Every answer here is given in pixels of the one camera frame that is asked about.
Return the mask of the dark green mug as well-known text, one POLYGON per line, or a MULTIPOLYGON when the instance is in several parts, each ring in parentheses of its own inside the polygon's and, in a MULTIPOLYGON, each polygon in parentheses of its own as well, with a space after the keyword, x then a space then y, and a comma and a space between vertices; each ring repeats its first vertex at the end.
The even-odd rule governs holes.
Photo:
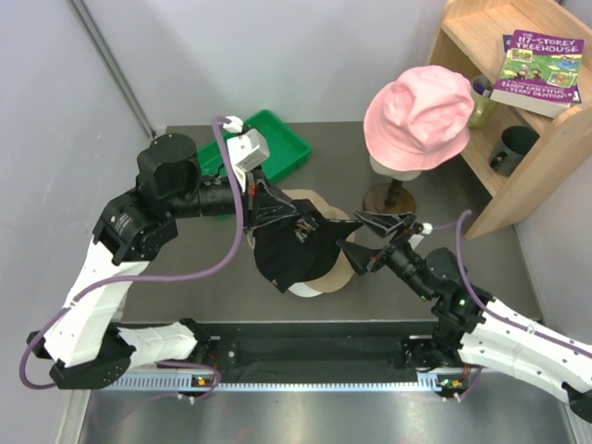
POLYGON ((539 134, 523 126, 505 129, 489 158, 489 167, 498 174, 509 177, 539 139, 539 134))

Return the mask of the light green cup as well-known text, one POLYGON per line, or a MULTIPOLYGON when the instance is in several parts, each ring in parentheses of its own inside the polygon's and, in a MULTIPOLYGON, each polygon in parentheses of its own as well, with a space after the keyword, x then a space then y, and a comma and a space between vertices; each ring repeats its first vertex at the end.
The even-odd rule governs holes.
POLYGON ((484 127, 497 109, 498 103, 491 99, 494 84, 484 75, 479 75, 471 81, 471 96, 474 109, 468 121, 470 129, 484 127))

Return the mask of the pink bucket hat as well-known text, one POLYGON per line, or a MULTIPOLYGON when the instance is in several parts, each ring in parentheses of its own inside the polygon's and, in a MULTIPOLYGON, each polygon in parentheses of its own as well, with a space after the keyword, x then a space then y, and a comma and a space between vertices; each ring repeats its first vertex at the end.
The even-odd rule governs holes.
POLYGON ((363 121, 369 155, 400 172, 434 169, 470 141, 471 83, 439 65, 409 68, 372 99, 363 121))

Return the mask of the green plastic tray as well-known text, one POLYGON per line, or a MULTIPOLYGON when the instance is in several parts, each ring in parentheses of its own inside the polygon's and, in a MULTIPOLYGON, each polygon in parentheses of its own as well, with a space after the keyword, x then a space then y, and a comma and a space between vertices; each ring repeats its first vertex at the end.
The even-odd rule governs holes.
MULTIPOLYGON (((277 183, 295 172, 308 160, 312 148, 301 136, 282 122, 273 112, 263 110, 242 119, 259 130, 267 141, 270 156, 257 168, 262 168, 268 180, 277 183)), ((195 202, 200 216, 230 216, 236 213, 236 203, 242 210, 239 185, 229 159, 227 139, 230 134, 222 128, 226 117, 213 117, 211 128, 214 140, 197 151, 203 182, 195 202)))

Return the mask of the purple treehouse book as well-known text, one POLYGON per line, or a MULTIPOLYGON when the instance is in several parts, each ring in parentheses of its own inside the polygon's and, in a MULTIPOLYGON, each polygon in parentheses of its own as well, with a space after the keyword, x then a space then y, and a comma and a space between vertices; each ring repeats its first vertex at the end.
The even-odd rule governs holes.
POLYGON ((534 31, 502 36, 504 58, 491 99, 555 118, 582 103, 578 78, 585 41, 534 31))

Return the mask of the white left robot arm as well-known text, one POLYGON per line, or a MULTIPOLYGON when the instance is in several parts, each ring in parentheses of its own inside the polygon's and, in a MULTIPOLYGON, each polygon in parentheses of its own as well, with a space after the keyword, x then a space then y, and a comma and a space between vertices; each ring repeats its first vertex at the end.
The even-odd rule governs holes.
POLYGON ((97 221, 82 269, 50 327, 28 338, 28 354, 48 359, 58 389, 103 389, 127 371, 167 361, 200 366, 208 336, 193 320, 160 327, 122 327, 115 313, 130 285, 178 234, 177 220, 235 215, 239 230, 294 216, 290 199, 262 169, 264 136, 247 129, 222 141, 225 177, 204 175, 194 141, 166 134, 138 154, 134 187, 111 200, 97 221))

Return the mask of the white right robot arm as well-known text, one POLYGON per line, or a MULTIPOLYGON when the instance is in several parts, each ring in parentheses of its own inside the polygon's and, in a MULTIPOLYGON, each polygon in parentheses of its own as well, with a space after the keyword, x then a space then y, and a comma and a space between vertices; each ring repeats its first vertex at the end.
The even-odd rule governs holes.
POLYGON ((591 420, 591 347, 539 324, 473 285, 461 248, 438 248, 426 256, 415 250, 434 228, 412 213, 358 211, 356 219, 387 240, 370 249, 345 240, 338 245, 355 273, 389 269, 424 301, 433 302, 438 323, 432 355, 440 366, 458 361, 487 367, 546 391, 591 420))

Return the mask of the white baseball cap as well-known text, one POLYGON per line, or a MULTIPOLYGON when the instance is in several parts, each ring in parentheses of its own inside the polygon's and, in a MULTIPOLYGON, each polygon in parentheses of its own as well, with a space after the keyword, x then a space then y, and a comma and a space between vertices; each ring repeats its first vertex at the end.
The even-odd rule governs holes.
POLYGON ((314 290, 303 282, 294 283, 288 291, 301 298, 314 298, 322 294, 322 291, 314 290))

